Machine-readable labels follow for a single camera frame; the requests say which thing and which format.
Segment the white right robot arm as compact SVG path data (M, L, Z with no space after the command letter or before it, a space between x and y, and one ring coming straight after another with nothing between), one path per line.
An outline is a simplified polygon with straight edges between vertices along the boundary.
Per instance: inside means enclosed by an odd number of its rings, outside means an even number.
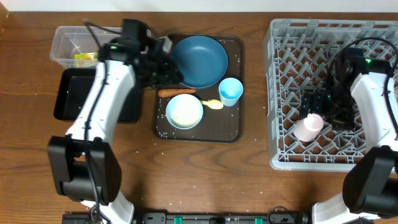
M318 202L309 223L355 223L397 216L397 102L387 60L366 58L347 47L332 62L323 91L304 93L294 136L310 142L325 122L343 130L354 128L359 110L366 141L365 156L348 172L338 195Z

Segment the green yellow snack wrapper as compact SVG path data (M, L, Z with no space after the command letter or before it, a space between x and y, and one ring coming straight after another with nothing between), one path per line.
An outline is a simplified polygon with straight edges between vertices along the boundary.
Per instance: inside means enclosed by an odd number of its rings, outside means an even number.
M90 52L90 53L80 53L76 54L73 57L77 61L94 61L98 60L98 52Z

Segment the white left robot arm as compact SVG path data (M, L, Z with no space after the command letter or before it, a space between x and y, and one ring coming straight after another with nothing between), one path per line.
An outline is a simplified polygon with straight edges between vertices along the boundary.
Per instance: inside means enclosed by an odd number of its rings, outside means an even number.
M55 189L89 207L87 223L132 223L133 204L120 191L122 170L111 149L114 130L131 90L183 80L170 58L173 42L154 39L140 20L124 19L108 43L97 38L98 63L90 92L64 136L47 146Z

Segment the pink cup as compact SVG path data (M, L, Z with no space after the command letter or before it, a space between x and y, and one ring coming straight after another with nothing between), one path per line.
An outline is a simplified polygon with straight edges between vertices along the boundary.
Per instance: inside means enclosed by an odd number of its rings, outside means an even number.
M310 113L306 118L296 122L294 136L302 142L314 140L323 129L323 118L318 114Z

